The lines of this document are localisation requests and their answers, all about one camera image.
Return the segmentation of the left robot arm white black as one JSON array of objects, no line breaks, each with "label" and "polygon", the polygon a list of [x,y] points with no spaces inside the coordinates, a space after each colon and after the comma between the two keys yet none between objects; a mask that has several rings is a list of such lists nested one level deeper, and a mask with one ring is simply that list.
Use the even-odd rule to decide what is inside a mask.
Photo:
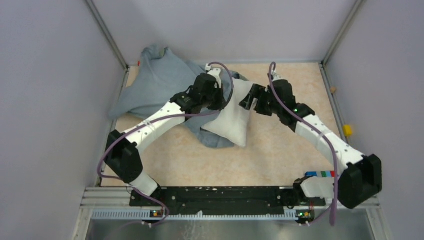
[{"label": "left robot arm white black", "polygon": [[192,117],[214,114],[224,107],[224,86],[219,69],[202,73],[186,91],[175,94],[162,108],[138,125],[119,132],[112,131],[107,140],[103,162],[125,184],[140,191],[149,207],[160,202],[159,184],[144,170],[140,154],[173,127]]}]

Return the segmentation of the grey-blue and beige pillowcase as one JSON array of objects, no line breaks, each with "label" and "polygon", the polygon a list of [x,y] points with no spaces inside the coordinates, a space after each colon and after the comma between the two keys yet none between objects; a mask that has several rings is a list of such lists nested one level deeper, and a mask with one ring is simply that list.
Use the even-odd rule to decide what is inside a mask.
[{"label": "grey-blue and beige pillowcase", "polygon": [[[156,45],[146,47],[141,53],[140,60],[141,65],[135,81],[123,90],[117,104],[109,111],[109,118],[117,119],[128,113],[147,119],[175,94],[193,85],[198,75],[205,73],[203,65],[181,59],[171,49],[159,49]],[[220,78],[225,98],[233,96],[235,88],[233,79],[249,81],[232,70],[223,70]],[[206,131],[202,130],[202,126],[214,121],[219,114],[193,117],[184,125],[204,145],[203,137],[206,136]]]}]

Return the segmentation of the white pillow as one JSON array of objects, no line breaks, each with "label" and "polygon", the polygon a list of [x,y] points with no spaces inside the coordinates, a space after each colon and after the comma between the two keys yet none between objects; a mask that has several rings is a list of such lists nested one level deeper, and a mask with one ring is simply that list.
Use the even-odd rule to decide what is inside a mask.
[{"label": "white pillow", "polygon": [[208,148],[244,148],[247,145],[250,111],[239,106],[239,103],[247,97],[253,83],[235,78],[233,83],[234,91],[230,103],[215,120],[201,128],[206,131],[203,144]]}]

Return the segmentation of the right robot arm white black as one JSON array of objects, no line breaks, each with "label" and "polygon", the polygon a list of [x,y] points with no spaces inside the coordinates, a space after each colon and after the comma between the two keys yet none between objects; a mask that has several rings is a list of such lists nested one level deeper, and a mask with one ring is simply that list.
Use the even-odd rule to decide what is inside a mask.
[{"label": "right robot arm white black", "polygon": [[333,176],[305,176],[294,182],[297,205],[307,206],[313,198],[337,198],[344,207],[354,209],[382,191],[380,158],[365,155],[331,131],[307,104],[296,101],[287,80],[275,80],[267,87],[254,84],[239,106],[264,116],[277,115],[333,164]]}]

